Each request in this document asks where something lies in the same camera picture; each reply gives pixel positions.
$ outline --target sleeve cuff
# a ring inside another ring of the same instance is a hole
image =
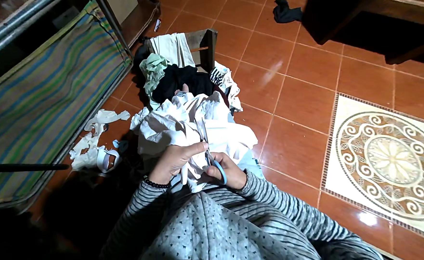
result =
[[[254,192],[254,183],[257,177],[248,169],[244,170],[244,173],[247,175],[247,181],[244,187],[240,190],[237,190],[237,193],[243,197],[252,195]]]

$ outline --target person's left hand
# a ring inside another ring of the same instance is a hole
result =
[[[177,175],[193,155],[205,152],[207,148],[209,144],[204,142],[190,146],[168,146],[148,175],[148,179],[157,184],[168,184],[170,178]]]

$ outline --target black beaded bracelet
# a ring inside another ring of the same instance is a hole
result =
[[[152,187],[155,187],[155,188],[159,188],[159,189],[168,189],[168,188],[170,188],[170,181],[167,184],[157,184],[157,183],[154,183],[154,182],[150,181],[148,179],[148,176],[147,175],[145,175],[143,177],[143,179],[144,179],[144,182],[146,182],[146,184],[149,185],[149,186],[152,186]]]

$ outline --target hand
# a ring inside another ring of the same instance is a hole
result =
[[[207,148],[209,148],[209,144],[204,142],[190,146],[168,146],[148,175],[148,179],[157,184],[168,184],[170,178],[180,172],[180,169],[189,161],[189,158],[205,152]]]
[[[210,153],[215,161],[217,161],[226,173],[226,186],[240,190],[244,187],[247,181],[247,174],[245,174],[238,165],[232,161],[226,153]],[[207,175],[222,180],[220,170],[215,166],[209,166],[205,172]]]

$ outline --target striped tarp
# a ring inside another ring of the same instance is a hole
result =
[[[52,163],[131,63],[95,2],[0,78],[0,163]],[[43,172],[0,173],[0,203],[30,195]]]

